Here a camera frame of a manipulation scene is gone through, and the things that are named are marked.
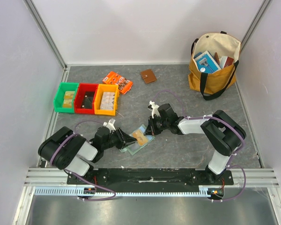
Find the green card holder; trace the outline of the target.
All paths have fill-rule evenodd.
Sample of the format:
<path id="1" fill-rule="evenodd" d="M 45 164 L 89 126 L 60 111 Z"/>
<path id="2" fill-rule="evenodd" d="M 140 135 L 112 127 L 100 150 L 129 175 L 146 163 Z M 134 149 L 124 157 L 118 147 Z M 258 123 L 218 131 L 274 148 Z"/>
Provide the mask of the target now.
<path id="1" fill-rule="evenodd" d="M 145 132 L 146 130 L 146 126 L 145 125 L 141 125 L 139 128 L 137 129 L 140 129 L 143 133 Z M 140 151 L 142 148 L 144 148 L 146 145 L 148 145 L 152 140 L 154 140 L 154 136 L 151 136 L 151 135 L 145 135 L 148 139 L 149 139 L 149 142 L 143 146 L 140 146 L 137 142 L 132 144 L 132 145 L 129 145 L 127 147 L 125 147 L 124 149 L 121 149 L 119 150 L 120 152 L 129 152 L 131 155 L 135 155 L 138 151 Z"/>

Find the orange credit card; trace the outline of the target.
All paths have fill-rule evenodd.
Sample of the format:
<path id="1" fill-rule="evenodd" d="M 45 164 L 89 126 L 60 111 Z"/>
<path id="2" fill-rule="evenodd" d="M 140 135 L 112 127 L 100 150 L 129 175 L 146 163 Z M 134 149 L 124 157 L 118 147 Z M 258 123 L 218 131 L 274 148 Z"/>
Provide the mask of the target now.
<path id="1" fill-rule="evenodd" d="M 140 129 L 137 129 L 136 131 L 132 132 L 131 136 L 137 140 L 137 143 L 140 146 L 143 146 L 149 142 L 149 139 L 144 135 L 144 133 Z"/>

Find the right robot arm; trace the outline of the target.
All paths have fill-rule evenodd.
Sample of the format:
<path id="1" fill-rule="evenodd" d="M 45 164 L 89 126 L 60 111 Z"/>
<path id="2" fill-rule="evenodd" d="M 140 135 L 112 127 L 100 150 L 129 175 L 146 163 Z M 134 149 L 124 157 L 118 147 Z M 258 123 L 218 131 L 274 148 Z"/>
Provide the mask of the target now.
<path id="1" fill-rule="evenodd" d="M 209 184 L 217 184 L 228 168 L 230 159 L 244 147 L 246 132 L 224 111 L 202 117 L 178 116 L 170 104 L 158 106 L 150 101 L 148 109 L 151 116 L 145 135 L 156 136 L 164 130 L 175 135 L 204 134 L 215 152 L 205 168 L 205 179 Z"/>

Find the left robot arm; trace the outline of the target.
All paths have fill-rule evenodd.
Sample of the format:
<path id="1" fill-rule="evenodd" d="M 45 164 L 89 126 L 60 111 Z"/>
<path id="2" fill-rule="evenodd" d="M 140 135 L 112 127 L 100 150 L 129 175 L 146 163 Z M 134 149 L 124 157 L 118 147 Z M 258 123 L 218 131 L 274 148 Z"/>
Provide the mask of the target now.
<path id="1" fill-rule="evenodd" d="M 52 166 L 76 173 L 79 181 L 89 184 L 94 178 L 91 163 L 98 162 L 105 150 L 113 147 L 121 150 L 136 142 L 136 138 L 120 128 L 99 127 L 94 138 L 88 141 L 68 127 L 62 127 L 40 145 L 38 154 Z"/>

